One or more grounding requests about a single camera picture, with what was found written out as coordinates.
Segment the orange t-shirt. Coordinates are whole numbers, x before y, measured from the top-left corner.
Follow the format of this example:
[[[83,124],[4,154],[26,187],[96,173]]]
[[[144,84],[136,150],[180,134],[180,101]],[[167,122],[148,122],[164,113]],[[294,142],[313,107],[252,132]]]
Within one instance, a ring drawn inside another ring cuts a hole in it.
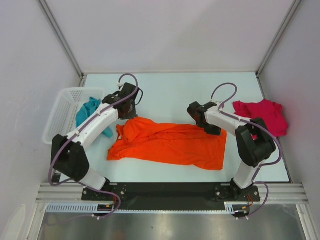
[[[107,160],[134,158],[157,163],[196,166],[220,171],[224,167],[227,132],[207,134],[192,124],[156,123],[135,117],[116,126],[118,138]]]

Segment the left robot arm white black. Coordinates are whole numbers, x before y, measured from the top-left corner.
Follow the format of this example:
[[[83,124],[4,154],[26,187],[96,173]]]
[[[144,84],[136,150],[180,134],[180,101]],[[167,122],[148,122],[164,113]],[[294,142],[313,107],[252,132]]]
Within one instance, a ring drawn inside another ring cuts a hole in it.
[[[100,200],[110,196],[108,180],[90,166],[86,150],[92,143],[117,120],[128,120],[137,116],[135,100],[139,87],[124,83],[117,93],[109,94],[97,110],[79,127],[65,136],[57,134],[51,145],[52,171],[56,170],[70,180],[93,189]]]

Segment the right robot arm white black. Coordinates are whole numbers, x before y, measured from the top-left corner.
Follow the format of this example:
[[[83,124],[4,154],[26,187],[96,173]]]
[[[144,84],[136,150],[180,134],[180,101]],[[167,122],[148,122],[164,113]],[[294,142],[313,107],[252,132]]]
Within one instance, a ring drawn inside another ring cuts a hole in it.
[[[188,106],[187,113],[207,134],[220,136],[225,130],[235,137],[241,163],[230,181],[230,194],[233,199],[242,201],[248,196],[265,160],[276,151],[275,138],[264,120],[224,112],[221,102],[211,101],[204,105],[195,101]]]

